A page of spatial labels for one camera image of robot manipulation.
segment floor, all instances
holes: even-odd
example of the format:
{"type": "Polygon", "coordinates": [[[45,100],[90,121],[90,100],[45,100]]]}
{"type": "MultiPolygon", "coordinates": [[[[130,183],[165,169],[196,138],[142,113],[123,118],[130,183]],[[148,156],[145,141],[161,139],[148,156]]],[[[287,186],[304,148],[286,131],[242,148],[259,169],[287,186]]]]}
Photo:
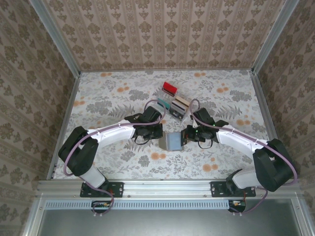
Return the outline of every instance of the floor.
{"type": "MultiPolygon", "coordinates": [[[[85,129],[104,127],[143,112],[145,103],[157,98],[164,81],[188,97],[198,98],[216,121],[223,119],[243,132],[267,139],[249,70],[82,73],[66,137],[80,125],[85,129]]],[[[164,131],[176,132],[190,122],[188,118],[181,123],[167,115],[162,123],[164,131]]],[[[202,150],[191,142],[183,151],[167,152],[158,147],[158,140],[143,146],[126,140],[99,148],[94,164],[109,179],[205,179],[226,178],[237,169],[252,166],[253,160],[216,143],[202,150]]],[[[63,174],[60,159],[54,178],[72,178],[63,174]]]]}
{"type": "Polygon", "coordinates": [[[267,200],[248,215],[227,210],[46,210],[39,236],[300,236],[290,200],[267,200]]]}

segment wire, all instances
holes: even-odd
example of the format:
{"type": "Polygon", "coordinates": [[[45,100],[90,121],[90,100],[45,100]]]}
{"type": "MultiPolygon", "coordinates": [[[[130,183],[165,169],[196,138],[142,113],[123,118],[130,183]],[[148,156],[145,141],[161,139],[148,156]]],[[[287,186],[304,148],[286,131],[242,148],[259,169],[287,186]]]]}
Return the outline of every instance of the wire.
{"type": "Polygon", "coordinates": [[[244,191],[244,199],[243,199],[243,202],[246,203],[246,192],[244,191]]]}
{"type": "Polygon", "coordinates": [[[213,145],[213,141],[212,141],[212,140],[211,140],[211,145],[210,145],[210,147],[202,147],[202,146],[200,146],[200,143],[199,143],[199,141],[198,141],[198,146],[199,146],[201,149],[209,149],[209,148],[212,147],[212,145],[213,145]]]}
{"type": "Polygon", "coordinates": [[[136,142],[136,141],[137,141],[137,138],[138,138],[138,136],[135,137],[134,143],[135,143],[135,144],[138,144],[138,145],[144,145],[144,144],[147,144],[147,143],[150,141],[150,140],[147,140],[146,142],[139,144],[139,143],[136,142]]]}
{"type": "MultiPolygon", "coordinates": [[[[86,184],[88,187],[90,187],[91,189],[96,190],[96,191],[98,191],[98,192],[106,193],[108,196],[111,197],[111,205],[108,207],[108,209],[107,209],[105,212],[102,213],[102,214],[107,214],[107,213],[110,211],[110,209],[113,207],[114,202],[115,202],[113,194],[111,194],[110,192],[108,192],[108,191],[106,191],[106,190],[99,189],[99,188],[95,188],[95,187],[93,187],[90,183],[86,182],[84,179],[82,179],[82,180],[83,180],[83,181],[85,182],[85,184],[86,184]]],[[[98,214],[98,213],[95,212],[95,206],[98,205],[98,204],[100,204],[100,203],[95,203],[95,204],[93,205],[92,211],[93,211],[94,215],[97,215],[97,214],[98,214]]]]}
{"type": "Polygon", "coordinates": [[[259,145],[262,145],[263,147],[267,148],[268,150],[270,150],[271,152],[273,152],[275,155],[277,155],[278,157],[280,157],[292,170],[293,172],[293,176],[294,176],[294,179],[293,181],[291,181],[290,183],[285,183],[283,184],[283,186],[288,186],[288,185],[293,185],[297,182],[297,172],[294,168],[294,166],[282,155],[280,154],[279,152],[277,152],[276,150],[274,150],[273,148],[269,147],[268,145],[264,144],[263,142],[259,141],[258,139],[255,139],[245,133],[242,133],[238,130],[235,130],[235,129],[230,129],[230,128],[226,128],[226,127],[217,127],[217,126],[212,126],[212,125],[208,125],[204,122],[202,122],[201,120],[199,120],[194,114],[193,114],[193,111],[192,111],[192,103],[194,101],[197,101],[198,102],[198,109],[200,108],[200,102],[198,99],[194,98],[191,102],[190,102],[190,105],[189,105],[189,111],[192,115],[192,117],[195,119],[195,121],[199,122],[200,124],[203,124],[207,127],[210,127],[210,128],[213,128],[213,129],[218,129],[218,130],[225,130],[225,131],[228,131],[228,132],[231,132],[231,133],[235,133],[235,134],[238,134],[239,136],[243,137],[243,138],[246,138],[252,142],[256,142],[257,144],[259,145]]]}
{"type": "Polygon", "coordinates": [[[234,209],[234,208],[232,208],[232,207],[230,207],[230,209],[232,209],[233,211],[235,211],[235,212],[237,212],[237,213],[240,213],[240,214],[250,213],[250,212],[252,212],[253,210],[255,210],[255,209],[266,199],[266,197],[267,197],[267,195],[268,195],[268,190],[266,190],[266,189],[264,189],[264,188],[260,188],[260,187],[257,187],[257,188],[258,188],[258,189],[265,190],[266,193],[265,193],[265,195],[262,197],[262,199],[260,199],[260,201],[259,201],[254,207],[252,207],[252,208],[249,209],[249,210],[243,211],[243,212],[239,212],[238,210],[236,210],[236,209],[234,209]]]}

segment gray leaf pattern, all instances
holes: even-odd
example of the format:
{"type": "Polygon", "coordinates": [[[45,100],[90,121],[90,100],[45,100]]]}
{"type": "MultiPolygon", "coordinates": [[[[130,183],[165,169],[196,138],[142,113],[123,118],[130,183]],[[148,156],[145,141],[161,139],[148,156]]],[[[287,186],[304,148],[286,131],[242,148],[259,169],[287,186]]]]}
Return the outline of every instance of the gray leaf pattern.
{"type": "MultiPolygon", "coordinates": [[[[142,113],[144,105],[157,97],[157,90],[165,81],[187,97],[198,98],[215,121],[223,119],[252,136],[267,137],[247,70],[82,73],[65,136],[80,125],[85,129],[101,128],[142,113]],[[235,86],[235,81],[242,86],[235,86]]],[[[150,105],[162,112],[157,104],[150,105]]],[[[193,104],[193,109],[197,109],[197,104],[193,104]]],[[[164,131],[178,132],[191,124],[191,120],[188,116],[180,122],[166,115],[162,124],[164,131]]],[[[13,138],[10,127],[5,130],[6,135],[13,138]]],[[[202,150],[197,143],[190,142],[182,151],[166,152],[158,147],[158,140],[150,140],[145,145],[123,140],[99,147],[94,164],[110,179],[199,179],[226,178],[237,169],[253,166],[253,161],[219,144],[202,150]]],[[[22,175],[20,183],[28,181],[24,178],[22,175]]],[[[68,178],[63,175],[61,160],[55,178],[68,178]]]]}

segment black cable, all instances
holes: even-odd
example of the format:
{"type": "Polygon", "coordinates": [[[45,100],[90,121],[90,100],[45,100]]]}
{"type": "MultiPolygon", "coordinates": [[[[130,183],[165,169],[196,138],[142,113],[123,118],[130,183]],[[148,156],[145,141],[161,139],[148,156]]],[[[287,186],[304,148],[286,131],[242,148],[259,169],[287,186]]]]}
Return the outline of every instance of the black cable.
{"type": "Polygon", "coordinates": [[[199,141],[198,141],[198,146],[199,146],[201,149],[209,149],[209,148],[212,147],[212,144],[213,144],[213,141],[211,140],[211,145],[210,145],[210,147],[202,147],[202,146],[200,146],[200,143],[199,143],[199,141]]]}
{"type": "Polygon", "coordinates": [[[137,141],[137,138],[138,138],[138,136],[137,137],[135,137],[135,139],[134,139],[134,143],[135,144],[138,144],[138,145],[144,145],[144,144],[147,144],[148,143],[148,141],[150,141],[150,140],[148,140],[148,141],[146,141],[146,142],[144,142],[144,143],[142,143],[142,144],[139,144],[139,143],[137,143],[136,141],[137,141]]]}

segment aluminum frame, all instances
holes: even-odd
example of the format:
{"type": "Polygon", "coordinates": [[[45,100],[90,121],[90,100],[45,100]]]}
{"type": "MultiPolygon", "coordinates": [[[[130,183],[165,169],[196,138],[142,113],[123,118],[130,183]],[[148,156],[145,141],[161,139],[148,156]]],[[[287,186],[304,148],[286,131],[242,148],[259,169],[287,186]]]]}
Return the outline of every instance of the aluminum frame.
{"type": "Polygon", "coordinates": [[[62,34],[58,30],[56,23],[53,20],[53,17],[50,15],[48,9],[46,8],[42,0],[30,0],[33,8],[38,14],[40,20],[44,24],[46,30],[57,46],[59,52],[61,53],[64,61],[68,65],[71,73],[74,78],[79,77],[80,66],[72,55],[71,48],[67,46],[67,43],[64,41],[62,34]]]}
{"type": "Polygon", "coordinates": [[[271,119],[271,115],[267,106],[267,102],[264,96],[264,93],[262,91],[262,87],[259,82],[259,78],[257,74],[251,73],[251,79],[252,79],[252,85],[254,87],[256,98],[260,107],[262,118],[265,122],[266,131],[268,134],[269,139],[277,139],[277,133],[274,127],[274,124],[271,119]]]}
{"type": "Polygon", "coordinates": [[[263,64],[265,63],[268,55],[270,54],[272,48],[276,44],[282,30],[284,29],[287,21],[289,20],[291,14],[293,13],[296,5],[299,3],[299,0],[287,0],[283,4],[283,7],[273,24],[264,44],[262,45],[256,60],[253,64],[253,71],[255,74],[258,74],[263,64]]]}
{"type": "MultiPolygon", "coordinates": [[[[124,195],[120,201],[133,200],[237,200],[240,198],[222,197],[212,198],[212,181],[223,179],[202,180],[124,180],[124,195]]],[[[42,221],[45,204],[48,200],[72,200],[81,201],[80,190],[82,181],[79,179],[54,179],[40,181],[35,195],[29,219],[23,236],[36,236],[42,221]]],[[[250,199],[261,199],[265,191],[257,189],[256,197],[250,199]]],[[[312,225],[308,221],[307,211],[301,203],[302,192],[298,184],[283,186],[276,192],[270,192],[268,199],[291,199],[296,209],[296,218],[303,236],[312,235],[312,225]]],[[[109,198],[85,198],[86,200],[109,200],[109,198]]]]}
{"type": "Polygon", "coordinates": [[[66,109],[65,114],[64,114],[63,124],[61,126],[61,130],[60,130],[60,133],[59,133],[59,136],[57,139],[53,158],[51,160],[46,179],[52,179],[53,178],[53,174],[54,174],[55,168],[57,166],[58,158],[59,158],[58,157],[58,151],[63,145],[63,139],[64,139],[64,136],[65,136],[65,133],[67,130],[68,122],[69,122],[69,119],[71,116],[72,107],[74,104],[75,96],[76,96],[78,89],[79,89],[79,85],[80,85],[80,77],[75,79],[75,81],[74,81],[71,96],[69,98],[68,106],[67,106],[67,109],[66,109]]]}

